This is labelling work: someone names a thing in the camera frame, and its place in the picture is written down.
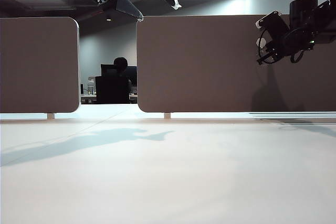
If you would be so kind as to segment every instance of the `desk divider panel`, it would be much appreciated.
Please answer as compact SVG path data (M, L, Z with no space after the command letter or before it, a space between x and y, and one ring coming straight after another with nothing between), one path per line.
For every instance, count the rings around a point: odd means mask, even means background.
M1 18L1 113L79 106L78 24L67 17Z
M145 112L336 111L336 42L297 64L259 66L264 15L149 16L137 24L138 105Z

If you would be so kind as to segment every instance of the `black cable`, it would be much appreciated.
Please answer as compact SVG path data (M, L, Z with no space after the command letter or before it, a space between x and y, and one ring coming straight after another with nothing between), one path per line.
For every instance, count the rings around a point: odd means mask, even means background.
M299 55L299 57L297 59L295 59L295 55L291 55L290 56L290 62L292 62L292 63L298 63L302 59L304 52L305 52L305 50L302 50L301 53L300 53L300 55Z

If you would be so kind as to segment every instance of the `office chair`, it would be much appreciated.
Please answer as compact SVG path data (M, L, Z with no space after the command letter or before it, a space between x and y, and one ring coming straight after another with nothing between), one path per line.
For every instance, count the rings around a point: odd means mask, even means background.
M127 77L96 77L98 104L130 103L129 93Z

